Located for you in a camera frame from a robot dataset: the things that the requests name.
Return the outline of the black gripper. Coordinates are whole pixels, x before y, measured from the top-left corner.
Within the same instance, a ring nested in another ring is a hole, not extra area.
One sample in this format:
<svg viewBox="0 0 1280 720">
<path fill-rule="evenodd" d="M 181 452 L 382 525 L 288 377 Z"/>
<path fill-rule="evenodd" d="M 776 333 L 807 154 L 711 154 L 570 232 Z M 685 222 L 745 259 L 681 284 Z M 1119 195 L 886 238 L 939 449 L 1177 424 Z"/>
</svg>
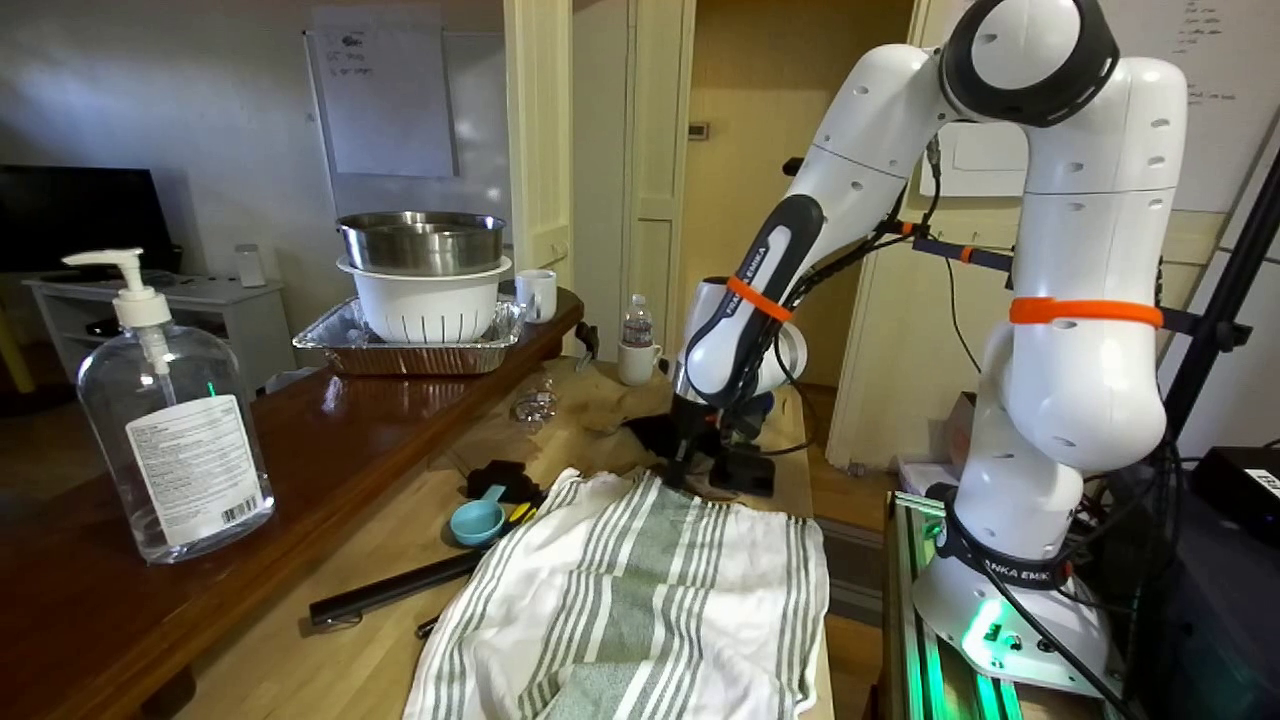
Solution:
<svg viewBox="0 0 1280 720">
<path fill-rule="evenodd" d="M 711 459 L 711 444 L 714 438 L 739 438 L 739 444 L 755 444 L 755 434 L 763 430 L 763 414 L 773 413 L 769 396 L 731 404 L 731 406 L 705 406 L 690 398 L 672 398 L 672 414 L 675 414 L 675 452 L 667 455 L 667 464 L 659 467 L 667 488 L 687 488 L 690 464 L 698 455 Z"/>
</svg>

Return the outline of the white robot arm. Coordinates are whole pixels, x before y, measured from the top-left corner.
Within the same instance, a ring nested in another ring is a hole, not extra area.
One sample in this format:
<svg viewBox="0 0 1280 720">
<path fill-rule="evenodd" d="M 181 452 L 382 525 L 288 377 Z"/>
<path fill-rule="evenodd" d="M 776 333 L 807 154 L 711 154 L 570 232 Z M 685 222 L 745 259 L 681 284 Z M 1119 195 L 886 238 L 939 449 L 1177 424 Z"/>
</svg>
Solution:
<svg viewBox="0 0 1280 720">
<path fill-rule="evenodd" d="M 973 0 L 936 47 L 856 59 L 784 201 L 705 295 L 675 391 L 734 406 L 779 385 L 798 284 L 882 232 L 908 166 L 951 118 L 1026 138 L 1007 320 L 986 342 L 966 459 L 913 603 L 966 665 L 1035 689 L 1107 689 L 1107 628 L 1066 577 L 1083 485 L 1145 459 L 1156 263 L 1186 133 L 1177 65 L 1128 54 L 1094 0 Z"/>
</svg>

